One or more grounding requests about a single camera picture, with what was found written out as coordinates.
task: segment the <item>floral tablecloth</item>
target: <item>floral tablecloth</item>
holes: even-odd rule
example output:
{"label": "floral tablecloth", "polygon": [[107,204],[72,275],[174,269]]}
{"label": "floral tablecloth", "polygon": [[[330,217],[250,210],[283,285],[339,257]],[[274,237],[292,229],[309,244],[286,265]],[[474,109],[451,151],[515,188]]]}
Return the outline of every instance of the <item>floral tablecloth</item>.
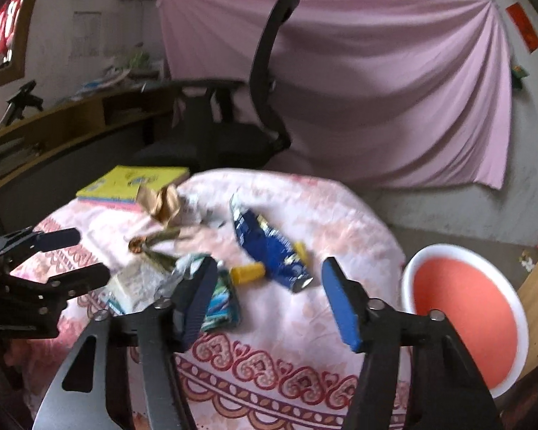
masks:
{"label": "floral tablecloth", "polygon": [[[337,257],[348,277],[373,297],[399,306],[404,255],[374,213],[339,183],[295,175],[215,170],[181,185],[188,194],[230,221],[228,202],[241,201],[267,218],[312,254],[316,277],[305,291],[291,294],[262,280],[237,289],[242,322],[236,329],[203,335],[176,357],[185,394],[198,428],[292,430],[333,429],[343,423],[363,363],[342,343],[325,292],[320,266]],[[38,225],[53,231],[76,227],[81,244],[36,254],[16,276],[45,282],[48,277],[101,261],[112,273],[131,261],[127,242],[159,229],[138,211],[115,210],[74,200]],[[235,241],[231,224],[200,226],[192,237],[175,242],[176,253],[211,252],[228,267],[250,262]],[[14,343],[8,360],[17,363],[26,383],[26,399],[36,412],[57,368],[92,315],[104,307],[94,293],[73,299],[62,313],[60,335],[51,340]],[[138,429],[147,428],[141,368],[131,349],[129,375]],[[410,358],[403,349],[391,426],[402,426],[410,382]]]}

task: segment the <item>pink curtain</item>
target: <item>pink curtain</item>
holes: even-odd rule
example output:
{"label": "pink curtain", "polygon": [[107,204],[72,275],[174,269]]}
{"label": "pink curtain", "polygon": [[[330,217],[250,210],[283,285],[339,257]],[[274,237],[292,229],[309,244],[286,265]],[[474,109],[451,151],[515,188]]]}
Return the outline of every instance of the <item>pink curtain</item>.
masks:
{"label": "pink curtain", "polygon": [[[173,78],[246,80],[276,0],[158,0]],[[301,0],[270,69],[293,137],[270,169],[349,185],[500,188],[509,48],[488,0]],[[247,89],[240,121],[257,121]]]}

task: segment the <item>crumpled brown paper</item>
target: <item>crumpled brown paper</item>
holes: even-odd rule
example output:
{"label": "crumpled brown paper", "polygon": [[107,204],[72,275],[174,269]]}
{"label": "crumpled brown paper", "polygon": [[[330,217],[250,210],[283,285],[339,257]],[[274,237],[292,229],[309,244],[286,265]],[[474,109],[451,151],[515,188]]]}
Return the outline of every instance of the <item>crumpled brown paper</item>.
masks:
{"label": "crumpled brown paper", "polygon": [[135,201],[164,227],[170,228],[177,225],[182,199],[177,192],[176,185],[164,186],[159,191],[141,185]]}

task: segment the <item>metal screw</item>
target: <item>metal screw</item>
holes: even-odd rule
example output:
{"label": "metal screw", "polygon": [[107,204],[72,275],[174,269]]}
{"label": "metal screw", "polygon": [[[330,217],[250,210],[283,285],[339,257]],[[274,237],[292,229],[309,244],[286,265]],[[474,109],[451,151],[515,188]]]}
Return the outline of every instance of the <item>metal screw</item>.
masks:
{"label": "metal screw", "polygon": [[442,321],[446,318],[446,315],[440,310],[433,309],[429,312],[429,317],[434,321]]}
{"label": "metal screw", "polygon": [[384,302],[380,299],[369,299],[368,304],[369,309],[371,310],[382,310],[384,309]]}
{"label": "metal screw", "polygon": [[102,321],[102,320],[106,320],[107,317],[109,317],[109,310],[103,309],[103,310],[98,310],[98,312],[96,312],[95,315],[93,316],[93,319],[96,321]]}
{"label": "metal screw", "polygon": [[160,297],[154,303],[156,309],[167,309],[171,305],[171,299],[169,297]]}

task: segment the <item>bucket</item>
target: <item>bucket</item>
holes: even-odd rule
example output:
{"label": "bucket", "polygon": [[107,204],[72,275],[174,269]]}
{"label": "bucket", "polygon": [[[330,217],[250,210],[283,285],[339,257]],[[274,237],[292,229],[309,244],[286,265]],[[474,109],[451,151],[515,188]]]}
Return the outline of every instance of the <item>bucket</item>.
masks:
{"label": "bucket", "polygon": [[406,266],[401,295],[405,312],[446,314],[493,398],[514,385],[528,354],[528,323],[516,291],[488,260],[455,245],[425,247]]}

